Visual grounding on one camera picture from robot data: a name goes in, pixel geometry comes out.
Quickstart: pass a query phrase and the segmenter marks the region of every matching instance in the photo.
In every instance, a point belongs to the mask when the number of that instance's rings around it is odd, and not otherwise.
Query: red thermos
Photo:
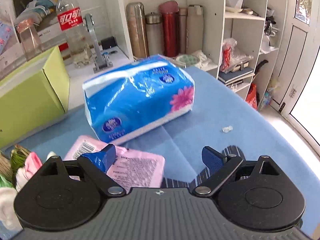
[[[159,11],[163,19],[164,55],[167,57],[175,57],[178,55],[178,3],[176,1],[165,2],[159,6]]]

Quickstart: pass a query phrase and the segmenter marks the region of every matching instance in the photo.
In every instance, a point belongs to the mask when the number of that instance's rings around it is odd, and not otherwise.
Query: door hinge
[[[282,105],[281,105],[281,107],[280,107],[280,109],[279,109],[279,114],[281,114],[281,112],[282,112],[282,110],[284,109],[284,107],[285,107],[285,103],[282,103]]]
[[[295,88],[292,88],[289,94],[290,98],[294,98],[294,96],[296,95],[297,90]]]

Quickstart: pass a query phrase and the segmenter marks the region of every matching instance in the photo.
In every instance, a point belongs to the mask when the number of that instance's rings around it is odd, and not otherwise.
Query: water bottle
[[[92,53],[77,0],[58,0],[56,11],[60,28],[73,57],[73,63],[76,67],[88,65]]]

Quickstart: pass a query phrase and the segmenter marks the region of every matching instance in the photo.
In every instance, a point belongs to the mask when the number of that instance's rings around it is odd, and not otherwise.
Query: pink package
[[[107,145],[86,135],[79,136],[64,160],[76,160],[83,153],[99,152]],[[162,182],[164,162],[160,155],[116,146],[116,161],[107,175],[127,192],[131,187],[158,188]]]

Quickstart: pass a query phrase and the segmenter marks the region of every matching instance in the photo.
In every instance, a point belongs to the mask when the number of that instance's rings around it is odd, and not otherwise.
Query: metal screw
[[[200,186],[200,187],[196,187],[195,191],[200,195],[206,195],[211,192],[211,189],[209,189],[208,187]]]
[[[110,187],[108,188],[108,192],[112,195],[119,195],[123,192],[123,188],[118,186]]]

